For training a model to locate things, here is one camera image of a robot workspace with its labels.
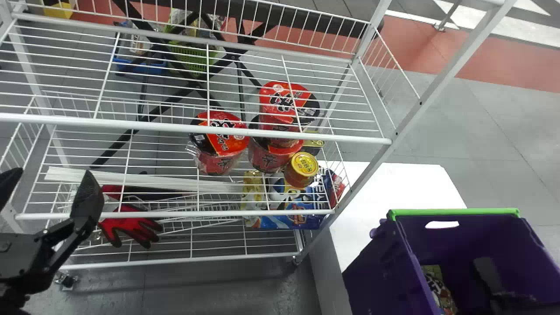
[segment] yellow lid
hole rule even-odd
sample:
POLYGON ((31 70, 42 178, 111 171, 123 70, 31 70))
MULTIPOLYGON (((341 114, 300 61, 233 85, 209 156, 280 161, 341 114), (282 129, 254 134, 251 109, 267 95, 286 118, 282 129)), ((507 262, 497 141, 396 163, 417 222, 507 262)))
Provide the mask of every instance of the yellow lid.
POLYGON ((319 170, 317 160, 307 152, 298 152, 294 154, 290 164, 297 174, 305 177, 315 176, 319 170))

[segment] green rim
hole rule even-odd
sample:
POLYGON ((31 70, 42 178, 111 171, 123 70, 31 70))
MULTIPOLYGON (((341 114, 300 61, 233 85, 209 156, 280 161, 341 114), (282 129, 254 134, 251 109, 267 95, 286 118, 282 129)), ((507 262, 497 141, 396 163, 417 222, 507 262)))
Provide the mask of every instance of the green rim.
POLYGON ((419 215, 487 215, 505 214, 521 217, 518 208, 468 208, 468 209, 393 209, 387 212, 387 219, 395 221, 397 216, 419 215))

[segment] instant noodle cup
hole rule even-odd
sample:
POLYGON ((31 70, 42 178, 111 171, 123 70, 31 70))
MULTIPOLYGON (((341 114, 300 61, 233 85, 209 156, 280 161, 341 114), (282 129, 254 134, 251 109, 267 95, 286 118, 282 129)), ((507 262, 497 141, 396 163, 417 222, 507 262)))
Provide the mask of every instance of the instant noodle cup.
POLYGON ((319 164, 314 156, 307 152, 298 152, 286 165, 284 179, 296 188, 305 188, 313 182, 318 170, 319 164))
MULTIPOLYGON (((299 132, 298 118, 302 130, 319 115, 319 102, 311 92, 299 84, 271 81, 259 91, 259 129, 299 132)), ((292 139, 271 138, 276 146, 289 147, 292 139)))
MULTIPOLYGON (((231 113, 211 110, 209 114, 212 127, 247 128, 237 116, 231 113)), ((208 112, 202 112, 190 124, 207 126, 207 117, 208 112)), ((249 137, 246 136, 191 133, 189 137, 198 149, 197 167, 208 175, 227 174, 249 144, 249 137)))
MULTIPOLYGON (((256 129, 252 123, 249 128, 256 129)), ((297 140, 291 147, 273 146, 270 138, 252 137, 249 142, 249 161, 253 167, 263 173, 275 173, 283 168, 290 158, 304 145, 303 140, 297 140)))

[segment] snack bag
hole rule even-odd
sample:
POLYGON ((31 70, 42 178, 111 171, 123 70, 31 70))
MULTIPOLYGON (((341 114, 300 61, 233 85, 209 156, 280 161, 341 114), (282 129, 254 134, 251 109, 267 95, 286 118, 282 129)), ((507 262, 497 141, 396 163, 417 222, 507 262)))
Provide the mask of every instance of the snack bag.
POLYGON ((451 291, 444 284, 444 277, 441 274, 439 265, 422 266, 424 277, 428 283, 428 287, 432 291, 433 299, 440 308, 441 315, 457 314, 457 306, 451 296, 451 291))
MULTIPOLYGON (((329 169, 320 168, 315 181, 304 189, 287 184, 282 173, 263 177, 260 172, 245 173, 242 210, 322 210, 333 208, 346 187, 329 169)), ((245 225, 259 229, 318 229, 325 215, 250 216, 245 225)))

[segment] red noodle cup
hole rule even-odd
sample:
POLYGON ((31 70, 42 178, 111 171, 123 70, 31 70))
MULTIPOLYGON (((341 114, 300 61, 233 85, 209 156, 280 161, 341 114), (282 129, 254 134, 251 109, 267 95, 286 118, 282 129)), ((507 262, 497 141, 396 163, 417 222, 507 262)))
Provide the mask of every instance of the red noodle cup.
MULTIPOLYGON (((207 112, 198 114, 190 124, 207 126, 207 115, 207 112)), ((237 116, 220 110, 211 110, 210 119, 212 127, 247 128, 237 116)), ((249 144, 249 137, 245 136, 191 133, 189 137, 198 149, 197 167, 208 175, 224 175, 229 172, 249 144)))
MULTIPOLYGON (((249 128, 256 129, 256 125, 251 124, 249 128)), ((269 138, 252 137, 249 142, 249 161, 255 169, 263 173, 275 173, 290 162, 292 156, 300 151, 303 145, 303 140, 297 140, 291 147, 276 147, 271 144, 269 138)))
MULTIPOLYGON (((303 129, 315 121, 320 112, 315 95, 299 84, 271 81, 260 89, 259 95, 259 120, 263 123, 259 125, 259 129, 299 132, 298 117, 303 129)), ((271 138, 271 142, 284 147, 290 146, 283 144, 285 142, 293 144, 292 140, 281 138, 271 138)))

